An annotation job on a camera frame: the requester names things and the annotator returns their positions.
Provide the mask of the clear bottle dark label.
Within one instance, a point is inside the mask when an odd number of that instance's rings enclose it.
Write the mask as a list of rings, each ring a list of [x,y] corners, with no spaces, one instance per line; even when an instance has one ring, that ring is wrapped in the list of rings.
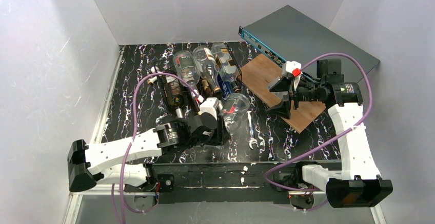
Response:
[[[189,51],[178,51],[173,56],[173,62],[178,76],[193,88],[190,94],[192,98],[195,98],[195,94],[199,94],[197,84],[200,76],[192,53]]]

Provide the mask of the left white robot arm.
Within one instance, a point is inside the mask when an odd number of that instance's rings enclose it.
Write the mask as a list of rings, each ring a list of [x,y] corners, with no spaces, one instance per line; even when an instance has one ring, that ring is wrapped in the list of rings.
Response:
[[[67,156],[69,191],[84,192],[120,182],[140,189],[162,184],[168,177],[154,173],[151,164],[131,165],[130,161],[183,152],[198,145],[221,146],[225,135],[223,118],[203,113],[176,118],[135,137],[112,142],[88,144],[83,139],[75,140]]]

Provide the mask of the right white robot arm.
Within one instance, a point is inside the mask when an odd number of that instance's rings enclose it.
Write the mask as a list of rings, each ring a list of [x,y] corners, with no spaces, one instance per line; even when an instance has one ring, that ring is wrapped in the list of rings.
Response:
[[[320,190],[333,208],[371,208],[392,191],[391,180],[383,179],[372,158],[363,120],[368,110],[363,108],[360,87],[346,82],[339,59],[317,62],[317,76],[311,78],[298,62],[285,62],[282,76],[270,86],[270,92],[283,92],[281,102],[269,112],[288,118],[290,110],[302,101],[320,101],[334,125],[341,154],[341,172],[336,173],[314,161],[299,161],[291,174],[270,185],[278,191],[304,193]]]

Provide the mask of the clear bottle red label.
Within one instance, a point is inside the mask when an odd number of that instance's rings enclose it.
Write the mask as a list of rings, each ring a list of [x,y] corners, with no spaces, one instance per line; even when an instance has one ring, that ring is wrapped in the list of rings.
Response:
[[[242,118],[249,108],[249,98],[241,93],[232,93],[224,101],[220,116],[223,118],[225,128],[231,136],[241,126]]]

